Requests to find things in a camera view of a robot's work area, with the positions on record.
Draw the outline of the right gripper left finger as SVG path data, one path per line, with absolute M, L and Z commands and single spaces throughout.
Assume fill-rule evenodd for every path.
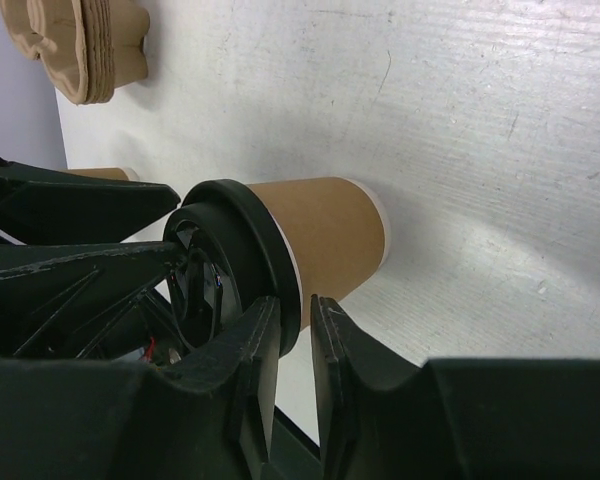
M 168 368 L 0 360 L 0 479 L 259 478 L 280 336 L 264 297 Z

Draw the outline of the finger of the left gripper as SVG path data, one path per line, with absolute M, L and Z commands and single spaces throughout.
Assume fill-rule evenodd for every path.
M 86 177 L 0 157 L 0 231 L 27 245 L 121 242 L 179 203 L 164 184 Z
M 89 357 L 185 260 L 171 242 L 0 245 L 0 357 Z

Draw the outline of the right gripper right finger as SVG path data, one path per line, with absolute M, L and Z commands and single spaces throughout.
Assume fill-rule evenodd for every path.
M 328 479 L 600 479 L 600 360 L 416 366 L 311 300 Z

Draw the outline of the black plastic cup lid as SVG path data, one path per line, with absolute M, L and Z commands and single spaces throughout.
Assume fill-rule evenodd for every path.
M 248 186 L 229 179 L 194 186 L 169 216 L 163 238 L 185 255 L 167 285 L 188 350 L 232 328 L 266 296 L 280 301 L 280 353 L 292 350 L 302 307 L 296 269 L 273 215 Z

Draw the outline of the brown paper coffee cup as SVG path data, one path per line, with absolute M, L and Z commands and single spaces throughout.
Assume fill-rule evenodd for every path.
M 301 294 L 301 324 L 310 324 L 313 295 L 343 300 L 374 275 L 391 244 L 379 196 L 343 177 L 251 184 L 289 248 Z

